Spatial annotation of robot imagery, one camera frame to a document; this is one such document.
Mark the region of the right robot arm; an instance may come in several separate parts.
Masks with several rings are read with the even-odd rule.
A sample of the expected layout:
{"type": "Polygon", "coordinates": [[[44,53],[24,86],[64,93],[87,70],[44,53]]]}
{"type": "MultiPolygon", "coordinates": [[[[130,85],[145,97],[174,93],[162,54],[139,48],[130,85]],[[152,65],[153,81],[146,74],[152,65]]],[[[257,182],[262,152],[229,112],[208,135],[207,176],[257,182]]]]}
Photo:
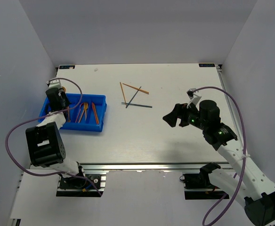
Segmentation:
{"type": "Polygon", "coordinates": [[[203,100],[197,107],[193,102],[175,104],[173,110],[163,116],[171,127],[188,125],[200,129],[205,140],[235,170],[239,179],[229,176],[216,163],[209,163],[200,169],[199,181],[206,188],[213,185],[234,197],[243,208],[252,224],[265,226],[275,220],[275,183],[243,153],[237,135],[221,122],[220,109],[212,100],[203,100]]]}

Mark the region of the blue chopstick horizontal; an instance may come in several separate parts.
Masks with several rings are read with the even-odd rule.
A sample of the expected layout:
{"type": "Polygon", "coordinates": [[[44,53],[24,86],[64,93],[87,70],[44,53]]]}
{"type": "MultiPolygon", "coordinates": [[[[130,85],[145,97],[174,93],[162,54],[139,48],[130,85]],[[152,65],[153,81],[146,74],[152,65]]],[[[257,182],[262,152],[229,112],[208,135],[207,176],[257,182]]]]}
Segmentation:
{"type": "Polygon", "coordinates": [[[152,108],[152,106],[150,105],[140,105],[140,104],[133,104],[133,103],[125,103],[125,102],[121,102],[122,105],[126,105],[126,106],[137,106],[137,107],[145,107],[145,108],[152,108]]]}

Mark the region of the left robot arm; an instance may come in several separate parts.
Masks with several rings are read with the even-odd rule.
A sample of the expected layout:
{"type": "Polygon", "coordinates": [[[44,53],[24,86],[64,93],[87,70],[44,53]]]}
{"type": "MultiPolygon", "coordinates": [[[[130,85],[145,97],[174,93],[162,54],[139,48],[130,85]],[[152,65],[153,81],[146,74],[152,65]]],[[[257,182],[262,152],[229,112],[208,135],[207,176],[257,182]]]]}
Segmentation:
{"type": "Polygon", "coordinates": [[[35,167],[64,172],[76,188],[81,188],[86,184],[84,170],[78,162],[66,156],[59,133],[69,116],[70,101],[62,87],[49,88],[46,95],[49,101],[49,116],[37,126],[25,131],[31,163],[35,167]]]}

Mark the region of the blue plastic divided bin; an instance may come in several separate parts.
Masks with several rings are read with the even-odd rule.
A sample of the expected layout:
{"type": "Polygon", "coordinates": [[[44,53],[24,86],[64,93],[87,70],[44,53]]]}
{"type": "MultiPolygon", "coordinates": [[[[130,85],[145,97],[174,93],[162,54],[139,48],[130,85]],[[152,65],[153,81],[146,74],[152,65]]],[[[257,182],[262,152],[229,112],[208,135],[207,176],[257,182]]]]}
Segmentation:
{"type": "Polygon", "coordinates": [[[70,111],[71,122],[66,122],[62,129],[101,132],[103,130],[106,112],[106,97],[104,95],[84,94],[81,103],[88,102],[87,119],[82,118],[81,123],[75,123],[79,106],[70,111]]]}

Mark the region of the orange chopstick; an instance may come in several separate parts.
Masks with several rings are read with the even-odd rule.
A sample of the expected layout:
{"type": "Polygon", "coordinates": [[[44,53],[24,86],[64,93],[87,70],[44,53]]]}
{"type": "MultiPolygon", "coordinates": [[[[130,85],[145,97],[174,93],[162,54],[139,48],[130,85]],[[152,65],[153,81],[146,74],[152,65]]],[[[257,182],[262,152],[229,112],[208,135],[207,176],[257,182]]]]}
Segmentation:
{"type": "Polygon", "coordinates": [[[149,92],[146,91],[146,90],[143,90],[143,89],[141,89],[141,88],[137,88],[137,87],[131,86],[131,85],[129,85],[129,84],[125,84],[125,83],[122,83],[122,84],[125,85],[125,86],[127,86],[127,87],[130,87],[130,88],[132,88],[132,89],[135,89],[135,90],[137,90],[137,91],[140,91],[140,92],[142,92],[142,93],[145,93],[145,94],[149,95],[149,92]]]}
{"type": "Polygon", "coordinates": [[[123,86],[122,86],[122,83],[121,83],[121,82],[120,82],[120,87],[121,87],[121,92],[122,92],[123,100],[124,100],[125,106],[126,106],[126,108],[127,108],[128,105],[127,105],[127,101],[126,101],[124,89],[123,89],[123,86]]]}

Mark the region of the orange chopstick left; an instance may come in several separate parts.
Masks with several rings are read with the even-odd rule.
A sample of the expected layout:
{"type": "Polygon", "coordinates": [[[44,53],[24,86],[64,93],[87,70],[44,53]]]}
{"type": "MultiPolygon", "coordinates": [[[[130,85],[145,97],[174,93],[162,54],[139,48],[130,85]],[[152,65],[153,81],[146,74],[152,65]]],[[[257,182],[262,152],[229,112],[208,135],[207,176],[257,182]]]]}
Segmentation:
{"type": "Polygon", "coordinates": [[[122,86],[122,83],[121,83],[121,82],[120,82],[120,87],[121,87],[121,92],[122,92],[123,100],[124,100],[125,106],[126,106],[126,108],[127,108],[128,105],[127,105],[127,101],[126,101],[124,89],[123,89],[123,86],[122,86]]]}

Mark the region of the orange chopstick top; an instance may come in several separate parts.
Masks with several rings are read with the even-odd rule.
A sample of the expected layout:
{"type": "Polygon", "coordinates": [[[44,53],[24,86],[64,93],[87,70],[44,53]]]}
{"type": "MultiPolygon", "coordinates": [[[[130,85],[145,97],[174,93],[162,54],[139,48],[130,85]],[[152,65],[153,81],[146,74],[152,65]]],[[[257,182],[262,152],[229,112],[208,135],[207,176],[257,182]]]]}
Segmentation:
{"type": "Polygon", "coordinates": [[[135,90],[137,90],[137,91],[140,91],[140,92],[142,92],[142,93],[145,93],[145,94],[149,95],[149,92],[146,91],[146,90],[143,90],[143,89],[141,89],[141,88],[137,88],[137,87],[131,86],[131,85],[129,85],[129,84],[125,84],[125,83],[122,83],[122,84],[125,85],[125,86],[127,86],[127,87],[130,87],[130,88],[132,88],[132,89],[135,89],[135,90]]]}

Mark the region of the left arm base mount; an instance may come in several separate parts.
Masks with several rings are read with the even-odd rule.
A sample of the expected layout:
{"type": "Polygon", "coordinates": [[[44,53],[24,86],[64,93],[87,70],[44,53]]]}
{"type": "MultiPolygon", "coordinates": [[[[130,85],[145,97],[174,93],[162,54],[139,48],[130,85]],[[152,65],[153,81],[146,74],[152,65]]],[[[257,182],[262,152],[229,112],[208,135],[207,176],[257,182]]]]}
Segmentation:
{"type": "Polygon", "coordinates": [[[85,169],[85,177],[88,180],[79,178],[59,177],[56,197],[100,197],[105,189],[105,171],[85,169]]]}

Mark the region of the right black corner label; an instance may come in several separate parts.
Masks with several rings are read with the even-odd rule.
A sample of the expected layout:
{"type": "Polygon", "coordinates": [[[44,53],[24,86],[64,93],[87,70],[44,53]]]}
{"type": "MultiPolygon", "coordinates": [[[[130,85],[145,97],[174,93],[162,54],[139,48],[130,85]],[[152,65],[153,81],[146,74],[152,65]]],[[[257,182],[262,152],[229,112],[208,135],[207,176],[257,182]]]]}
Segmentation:
{"type": "Polygon", "coordinates": [[[199,63],[199,67],[215,67],[214,63],[199,63]]]}

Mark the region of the black corner label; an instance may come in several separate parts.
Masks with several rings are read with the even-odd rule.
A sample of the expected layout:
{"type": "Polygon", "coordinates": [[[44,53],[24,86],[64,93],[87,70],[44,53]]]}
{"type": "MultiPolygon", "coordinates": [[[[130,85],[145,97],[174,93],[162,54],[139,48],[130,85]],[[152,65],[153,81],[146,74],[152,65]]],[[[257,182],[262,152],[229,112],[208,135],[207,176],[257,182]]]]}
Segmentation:
{"type": "Polygon", "coordinates": [[[69,70],[69,69],[74,69],[75,65],[60,65],[59,70],[69,70]]]}
{"type": "Polygon", "coordinates": [[[199,67],[215,67],[214,63],[199,63],[199,67]]]}

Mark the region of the left black corner label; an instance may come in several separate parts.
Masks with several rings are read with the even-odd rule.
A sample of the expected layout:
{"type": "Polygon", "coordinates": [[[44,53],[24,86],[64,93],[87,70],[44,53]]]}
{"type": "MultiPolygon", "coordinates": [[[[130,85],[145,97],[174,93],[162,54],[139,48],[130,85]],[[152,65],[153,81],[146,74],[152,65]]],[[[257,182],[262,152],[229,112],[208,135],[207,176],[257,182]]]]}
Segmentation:
{"type": "Polygon", "coordinates": [[[74,69],[75,65],[60,65],[59,70],[69,70],[69,69],[74,69]]]}

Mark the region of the blue chopstick diagonal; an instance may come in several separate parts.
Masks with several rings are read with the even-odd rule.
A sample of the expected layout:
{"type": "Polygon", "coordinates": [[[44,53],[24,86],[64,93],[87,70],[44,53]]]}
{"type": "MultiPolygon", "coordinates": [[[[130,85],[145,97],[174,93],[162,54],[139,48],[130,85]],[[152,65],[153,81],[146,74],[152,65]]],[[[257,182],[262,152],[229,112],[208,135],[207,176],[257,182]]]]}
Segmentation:
{"type": "Polygon", "coordinates": [[[135,98],[135,96],[137,95],[138,92],[139,92],[139,90],[136,91],[136,93],[133,95],[133,97],[130,99],[130,101],[126,104],[125,108],[128,108],[128,106],[131,104],[132,100],[135,98]]]}

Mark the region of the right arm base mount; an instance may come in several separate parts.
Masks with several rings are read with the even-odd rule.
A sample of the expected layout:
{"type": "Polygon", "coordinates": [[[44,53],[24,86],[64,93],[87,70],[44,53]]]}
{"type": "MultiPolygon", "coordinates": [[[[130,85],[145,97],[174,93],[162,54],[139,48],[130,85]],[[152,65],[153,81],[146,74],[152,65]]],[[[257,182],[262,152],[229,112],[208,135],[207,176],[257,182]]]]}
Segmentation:
{"type": "Polygon", "coordinates": [[[229,195],[219,187],[210,183],[209,174],[221,167],[214,163],[208,163],[201,167],[198,173],[185,173],[179,177],[184,184],[186,200],[219,200],[223,196],[229,199],[229,195]]]}

